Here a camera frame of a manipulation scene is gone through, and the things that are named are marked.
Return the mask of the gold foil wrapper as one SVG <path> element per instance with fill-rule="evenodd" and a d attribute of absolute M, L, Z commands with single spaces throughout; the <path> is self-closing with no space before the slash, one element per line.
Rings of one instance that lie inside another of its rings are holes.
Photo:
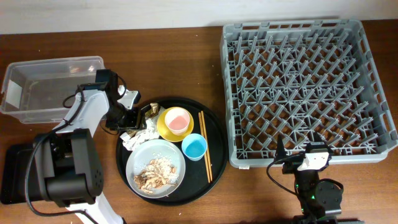
<path fill-rule="evenodd" d="M 149 103 L 141 109 L 145 119 L 153 118 L 159 114 L 160 105 L 158 103 Z"/>

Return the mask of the white napkin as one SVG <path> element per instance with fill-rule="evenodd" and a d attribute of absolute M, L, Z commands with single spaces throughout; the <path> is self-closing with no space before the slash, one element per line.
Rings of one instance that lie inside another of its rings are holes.
<path fill-rule="evenodd" d="M 125 133 L 123 133 L 119 137 L 122 140 L 123 146 L 128 151 L 134 151 L 144 142 L 153 139 L 158 139 L 160 134 L 159 131 L 157 130 L 157 121 L 161 112 L 164 111 L 165 108 L 161 106 L 159 114 L 157 116 L 145 119 L 144 124 L 146 125 L 146 128 L 142 128 L 139 131 L 126 131 Z"/>

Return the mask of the blue cup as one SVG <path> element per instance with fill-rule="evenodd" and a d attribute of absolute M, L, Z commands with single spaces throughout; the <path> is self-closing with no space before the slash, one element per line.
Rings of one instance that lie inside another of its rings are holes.
<path fill-rule="evenodd" d="M 191 161 L 199 161 L 204 156 L 205 139 L 201 134 L 193 133 L 182 141 L 182 151 Z"/>

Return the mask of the pink cup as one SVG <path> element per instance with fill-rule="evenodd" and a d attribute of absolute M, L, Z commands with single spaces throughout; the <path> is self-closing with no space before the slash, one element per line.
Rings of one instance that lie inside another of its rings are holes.
<path fill-rule="evenodd" d="M 165 114 L 166 127 L 176 136 L 184 134 L 190 124 L 190 115 L 186 109 L 171 108 Z"/>

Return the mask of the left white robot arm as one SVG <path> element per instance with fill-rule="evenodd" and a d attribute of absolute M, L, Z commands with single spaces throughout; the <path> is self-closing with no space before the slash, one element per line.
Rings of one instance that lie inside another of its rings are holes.
<path fill-rule="evenodd" d="M 61 212 L 38 211 L 29 197 L 29 176 L 24 197 L 30 210 L 41 217 L 76 215 L 83 223 L 124 223 L 103 193 L 104 177 L 93 136 L 102 119 L 116 132 L 138 130 L 143 118 L 134 105 L 138 91 L 129 91 L 122 78 L 109 69 L 97 70 L 93 83 L 77 86 L 75 101 L 53 130 L 35 138 L 26 172 L 36 169 L 40 196 Z"/>

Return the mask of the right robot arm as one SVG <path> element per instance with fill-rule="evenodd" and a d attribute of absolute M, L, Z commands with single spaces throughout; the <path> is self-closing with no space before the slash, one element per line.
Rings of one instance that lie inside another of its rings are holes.
<path fill-rule="evenodd" d="M 270 180 L 281 189 L 297 197 L 301 206 L 301 215 L 293 217 L 292 223 L 362 223 L 361 220 L 339 220 L 342 213 L 341 203 L 344 186 L 333 179 L 319 178 L 319 172 L 329 166 L 333 150 L 315 133 L 313 141 L 307 143 L 305 150 L 288 155 L 281 136 L 277 138 L 277 149 L 274 160 L 266 169 Z M 269 173 L 269 169 L 277 164 L 282 165 L 283 174 L 293 174 L 294 190 L 278 183 Z"/>

